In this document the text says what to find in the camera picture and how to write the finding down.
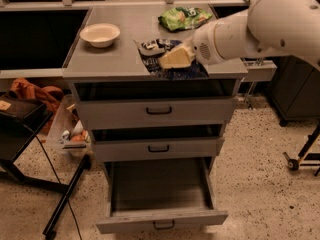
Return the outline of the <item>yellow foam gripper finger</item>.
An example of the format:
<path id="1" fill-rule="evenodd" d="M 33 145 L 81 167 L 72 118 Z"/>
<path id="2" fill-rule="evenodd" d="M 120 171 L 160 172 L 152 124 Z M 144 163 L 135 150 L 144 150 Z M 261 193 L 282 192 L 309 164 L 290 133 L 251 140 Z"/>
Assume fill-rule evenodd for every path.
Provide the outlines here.
<path id="1" fill-rule="evenodd" d="M 191 47 L 178 45 L 161 56 L 158 62 L 163 69 L 186 68 L 194 59 L 195 53 Z"/>

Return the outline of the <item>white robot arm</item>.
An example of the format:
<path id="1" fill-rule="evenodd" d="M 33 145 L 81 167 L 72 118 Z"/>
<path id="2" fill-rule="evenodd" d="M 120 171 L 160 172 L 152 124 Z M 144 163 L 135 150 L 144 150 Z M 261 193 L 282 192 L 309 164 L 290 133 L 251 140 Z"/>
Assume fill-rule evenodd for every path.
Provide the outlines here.
<path id="1" fill-rule="evenodd" d="M 320 69 L 317 0 L 252 0 L 246 10 L 204 24 L 158 62 L 171 69 L 274 56 L 295 56 Z"/>

